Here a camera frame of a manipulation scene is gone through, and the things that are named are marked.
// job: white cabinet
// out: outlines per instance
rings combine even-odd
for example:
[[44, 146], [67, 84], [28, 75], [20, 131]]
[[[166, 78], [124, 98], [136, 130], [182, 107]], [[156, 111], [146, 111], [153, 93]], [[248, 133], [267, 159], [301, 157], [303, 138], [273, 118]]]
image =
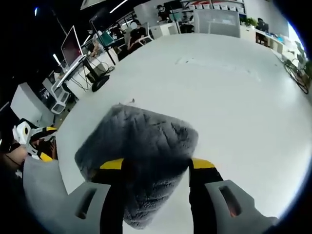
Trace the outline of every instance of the white cabinet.
[[255, 42], [255, 30], [245, 26], [240, 26], [240, 38]]
[[151, 31], [154, 39], [160, 38], [162, 36], [178, 34], [178, 29], [175, 22], [152, 26]]
[[54, 114], [41, 102], [27, 83], [18, 85], [11, 109], [18, 118], [25, 118], [38, 127], [53, 124]]

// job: person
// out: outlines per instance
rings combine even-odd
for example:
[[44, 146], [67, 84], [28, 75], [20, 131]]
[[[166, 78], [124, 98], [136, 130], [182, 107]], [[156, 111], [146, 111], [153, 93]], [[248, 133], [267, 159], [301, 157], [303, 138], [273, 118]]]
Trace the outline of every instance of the person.
[[63, 70], [60, 66], [57, 66], [56, 69], [54, 69], [53, 71], [53, 77], [54, 77], [54, 82], [55, 83], [56, 81], [58, 81], [59, 79], [62, 79], [62, 77], [64, 76], [65, 74], [63, 73]]
[[[256, 26], [256, 29], [263, 31], [264, 25], [264, 20], [262, 18], [258, 18], [258, 26]], [[264, 42], [264, 46], [268, 47], [268, 39], [264, 35], [256, 32], [255, 37], [256, 43], [261, 44], [261, 42]]]
[[[26, 121], [31, 128], [36, 128], [34, 124], [21, 119], [19, 123]], [[45, 141], [43, 138], [32, 140], [30, 142], [32, 147], [39, 152], [45, 153], [51, 159], [57, 160], [56, 139], [52, 136], [49, 140]], [[13, 170], [21, 169], [26, 157], [29, 156], [25, 146], [20, 145], [15, 139], [12, 128], [8, 127], [0, 132], [0, 153], [2, 154], [3, 161]]]
[[194, 25], [190, 24], [191, 19], [184, 13], [182, 22], [180, 25], [181, 33], [193, 33], [194, 32]]
[[131, 31], [130, 39], [128, 41], [128, 51], [130, 53], [141, 47], [142, 45], [138, 41], [141, 38], [146, 37], [146, 30], [137, 19], [133, 20], [131, 27], [134, 28], [134, 30]]
[[116, 39], [123, 38], [123, 34], [125, 34], [125, 32], [121, 29], [120, 24], [118, 22], [114, 24], [113, 28], [110, 31], [112, 37], [116, 37]]
[[169, 18], [169, 12], [166, 10], [166, 8], [163, 5], [158, 5], [158, 20], [159, 21], [168, 21], [170, 22]]
[[[94, 57], [94, 56], [96, 56], [96, 55], [99, 53], [100, 50], [101, 50], [101, 51], [104, 51], [104, 48], [103, 48], [103, 46], [102, 46], [102, 45], [99, 43], [99, 41], [98, 41], [98, 35], [97, 35], [96, 33], [93, 33], [93, 30], [92, 30], [92, 29], [88, 30], [88, 32], [89, 32], [90, 35], [93, 34], [92, 43], [93, 43], [93, 45], [94, 45], [94, 48], [93, 48], [93, 50], [90, 52], [90, 56]], [[99, 30], [97, 33], [98, 33], [100, 36], [102, 36], [102, 34], [103, 34], [100, 30]]]

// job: computer monitor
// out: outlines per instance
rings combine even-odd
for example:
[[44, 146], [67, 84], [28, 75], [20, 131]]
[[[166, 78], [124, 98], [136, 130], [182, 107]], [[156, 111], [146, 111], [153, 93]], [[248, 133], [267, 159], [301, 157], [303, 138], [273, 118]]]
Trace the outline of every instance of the computer monitor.
[[67, 34], [62, 44], [61, 50], [68, 67], [70, 67], [76, 59], [82, 56], [83, 53], [74, 26]]
[[269, 32], [269, 25], [263, 21], [258, 22], [258, 28], [263, 32]]

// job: white robot part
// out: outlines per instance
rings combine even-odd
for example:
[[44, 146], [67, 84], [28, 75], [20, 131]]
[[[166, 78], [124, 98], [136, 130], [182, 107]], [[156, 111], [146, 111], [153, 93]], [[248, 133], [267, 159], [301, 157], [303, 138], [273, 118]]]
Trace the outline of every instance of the white robot part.
[[27, 145], [30, 139], [31, 128], [27, 122], [23, 122], [13, 128], [13, 137], [21, 145]]

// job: office chair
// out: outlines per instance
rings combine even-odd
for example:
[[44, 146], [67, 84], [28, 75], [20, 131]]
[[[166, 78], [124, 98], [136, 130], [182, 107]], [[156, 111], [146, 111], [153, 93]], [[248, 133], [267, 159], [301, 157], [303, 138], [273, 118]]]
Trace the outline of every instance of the office chair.
[[56, 101], [51, 111], [54, 114], [59, 115], [60, 113], [63, 112], [63, 110], [66, 107], [66, 104], [69, 98], [69, 92], [65, 91], [62, 86], [57, 88], [57, 85], [58, 85], [58, 82], [55, 82], [51, 88], [52, 96], [54, 97]]
[[149, 27], [149, 24], [148, 22], [142, 24], [142, 27], [145, 28], [145, 31], [146, 31], [146, 37], [143, 37], [141, 38], [138, 42], [141, 44], [141, 45], [146, 45], [147, 43], [153, 41], [151, 35], [150, 35], [150, 27]]
[[195, 10], [195, 33], [226, 35], [240, 38], [239, 14], [224, 10]]

